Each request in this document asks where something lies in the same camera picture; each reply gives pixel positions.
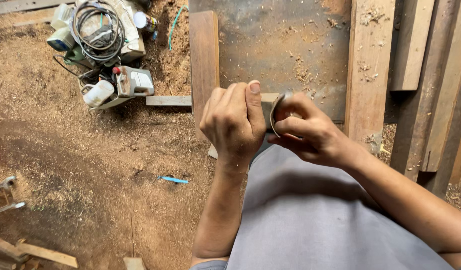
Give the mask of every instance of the gray shirt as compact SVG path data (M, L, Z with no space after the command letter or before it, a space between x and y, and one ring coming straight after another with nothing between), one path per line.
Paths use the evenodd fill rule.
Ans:
M302 161L278 145L252 163L228 263L191 270L451 270L383 212L341 169Z

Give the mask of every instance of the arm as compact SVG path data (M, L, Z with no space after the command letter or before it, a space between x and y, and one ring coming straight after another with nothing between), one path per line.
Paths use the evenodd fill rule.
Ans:
M191 267L205 261L227 261L230 256L240 226L240 186L265 134L260 83L214 89L200 129L215 146L218 159L197 227Z
M287 117L292 112L302 119ZM345 170L398 223L453 267L461 267L460 211L351 141L305 95L284 100L277 120L275 129L283 136L273 136L269 142L305 161Z

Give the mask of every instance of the hand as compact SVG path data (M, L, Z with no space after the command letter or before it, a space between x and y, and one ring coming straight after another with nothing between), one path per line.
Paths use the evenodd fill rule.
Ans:
M246 170L266 130L259 81L214 89L205 104L200 130L217 150L218 162Z
M345 169L362 152L363 148L347 138L304 93L283 100L275 118L275 131L282 137L271 135L269 143L291 150L306 162Z

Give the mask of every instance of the forearm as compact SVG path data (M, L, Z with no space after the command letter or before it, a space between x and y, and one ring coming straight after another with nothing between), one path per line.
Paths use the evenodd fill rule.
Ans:
M461 252L461 212L363 148L345 170L397 222L439 253Z
M212 187L194 239L193 261L230 255L240 226L240 186L245 170L217 160Z

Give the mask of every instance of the green wire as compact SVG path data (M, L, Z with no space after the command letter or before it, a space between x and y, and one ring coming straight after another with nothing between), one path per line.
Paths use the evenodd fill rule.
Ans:
M188 5L183 5L180 10L179 10L179 13L177 13L177 16L175 17L175 20L174 20L174 23L172 24L172 29L170 29L170 34L169 34L169 50L171 51L172 50L172 33L174 32L174 27L175 27L175 24L177 22L177 19L179 18L179 15L180 13L182 12L182 9L186 7L187 10L189 10L189 6Z

